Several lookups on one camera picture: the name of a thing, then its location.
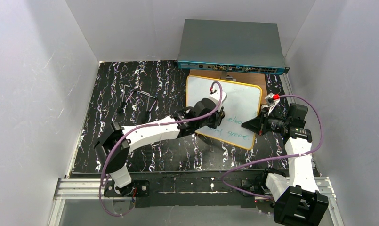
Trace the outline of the yellow framed whiteboard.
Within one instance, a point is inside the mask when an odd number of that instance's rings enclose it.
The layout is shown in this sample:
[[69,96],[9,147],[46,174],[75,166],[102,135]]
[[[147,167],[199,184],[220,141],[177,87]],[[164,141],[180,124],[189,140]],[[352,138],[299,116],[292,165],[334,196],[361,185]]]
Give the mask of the yellow framed whiteboard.
[[196,133],[242,149],[252,149],[256,134],[242,127],[242,123],[258,116],[261,88],[257,85],[190,75],[186,81],[186,105],[194,106],[201,99],[208,98],[214,81],[219,82],[227,94],[222,104],[225,117],[216,129],[205,126]]

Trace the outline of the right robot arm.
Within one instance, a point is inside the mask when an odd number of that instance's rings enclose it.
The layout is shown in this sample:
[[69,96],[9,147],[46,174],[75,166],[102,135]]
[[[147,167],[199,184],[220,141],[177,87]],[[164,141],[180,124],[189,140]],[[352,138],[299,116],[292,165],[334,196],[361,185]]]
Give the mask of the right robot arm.
[[276,132],[284,141],[289,177],[283,172],[267,168],[259,187],[269,191],[275,201],[274,221],[285,226],[317,226],[328,206],[328,197],[321,194],[313,174],[311,131],[305,128],[308,107],[290,104],[283,118],[273,115],[274,104],[262,105],[259,115],[242,123],[242,127],[263,135]]

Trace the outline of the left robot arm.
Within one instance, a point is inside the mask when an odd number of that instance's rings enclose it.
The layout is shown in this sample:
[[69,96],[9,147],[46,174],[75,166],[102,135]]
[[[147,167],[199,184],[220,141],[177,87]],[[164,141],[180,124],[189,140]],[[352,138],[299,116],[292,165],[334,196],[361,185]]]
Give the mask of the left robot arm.
[[163,140],[174,140],[194,134],[203,127],[217,128],[225,116],[226,94],[203,98],[193,107],[185,107],[159,121],[138,126],[121,126],[113,122],[94,145],[101,162],[101,186],[111,178],[118,188],[132,182],[126,166],[128,156],[136,149]]

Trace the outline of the brown wooden board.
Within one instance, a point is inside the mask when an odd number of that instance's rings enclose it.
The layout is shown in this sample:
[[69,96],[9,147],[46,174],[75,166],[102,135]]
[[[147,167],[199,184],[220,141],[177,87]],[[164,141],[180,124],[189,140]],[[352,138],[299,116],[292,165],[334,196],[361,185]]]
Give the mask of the brown wooden board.
[[266,100],[264,98],[269,92],[266,89],[266,78],[264,74],[190,69],[189,75],[221,80],[232,80],[235,82],[257,85],[262,89],[261,104],[266,104]]

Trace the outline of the black marble pattern mat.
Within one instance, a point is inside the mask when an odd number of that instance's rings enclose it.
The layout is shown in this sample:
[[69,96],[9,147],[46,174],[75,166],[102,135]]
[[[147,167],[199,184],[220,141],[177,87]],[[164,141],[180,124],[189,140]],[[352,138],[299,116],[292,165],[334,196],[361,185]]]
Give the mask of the black marble pattern mat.
[[[73,159],[70,176],[98,177],[101,171],[94,145],[107,125],[119,121],[137,125],[143,119],[162,119],[185,106],[189,75],[258,85],[264,95],[284,94],[280,76],[187,70],[176,62],[106,62],[98,69],[87,116]],[[275,133],[256,137],[252,149],[192,135],[142,147],[128,157],[130,172],[228,170],[257,159],[285,155],[282,138]]]

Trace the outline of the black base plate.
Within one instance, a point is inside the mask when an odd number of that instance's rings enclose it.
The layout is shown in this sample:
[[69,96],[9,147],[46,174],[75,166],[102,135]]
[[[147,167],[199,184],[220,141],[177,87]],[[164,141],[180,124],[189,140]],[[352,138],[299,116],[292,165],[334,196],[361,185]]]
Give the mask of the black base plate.
[[137,208],[156,206],[240,206],[254,208],[270,200],[255,197],[230,188],[226,183],[262,194],[259,181],[262,170],[244,170],[229,174],[224,180],[222,172],[150,172],[131,173],[131,183],[118,188],[109,180],[103,189],[107,198],[132,197]]

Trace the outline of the teal network switch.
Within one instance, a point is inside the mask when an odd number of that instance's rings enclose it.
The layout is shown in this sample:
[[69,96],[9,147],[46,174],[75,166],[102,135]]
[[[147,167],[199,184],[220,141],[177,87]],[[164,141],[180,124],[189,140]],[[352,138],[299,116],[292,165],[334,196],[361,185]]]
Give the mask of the teal network switch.
[[274,23],[186,19],[179,68],[283,75],[285,65]]

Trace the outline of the aluminium frame rail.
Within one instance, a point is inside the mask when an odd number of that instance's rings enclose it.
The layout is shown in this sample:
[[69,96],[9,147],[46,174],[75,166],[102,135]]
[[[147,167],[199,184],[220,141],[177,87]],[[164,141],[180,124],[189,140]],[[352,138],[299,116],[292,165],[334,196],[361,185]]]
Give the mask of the aluminium frame rail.
[[[337,197],[334,192],[329,177],[315,177],[319,191],[328,197],[328,221],[331,226],[343,226]],[[66,200],[97,200],[99,198],[98,188],[100,179],[98,178],[67,178],[59,179],[55,194],[53,196],[53,206],[51,217],[48,220],[49,226],[57,226],[60,223],[62,211]]]

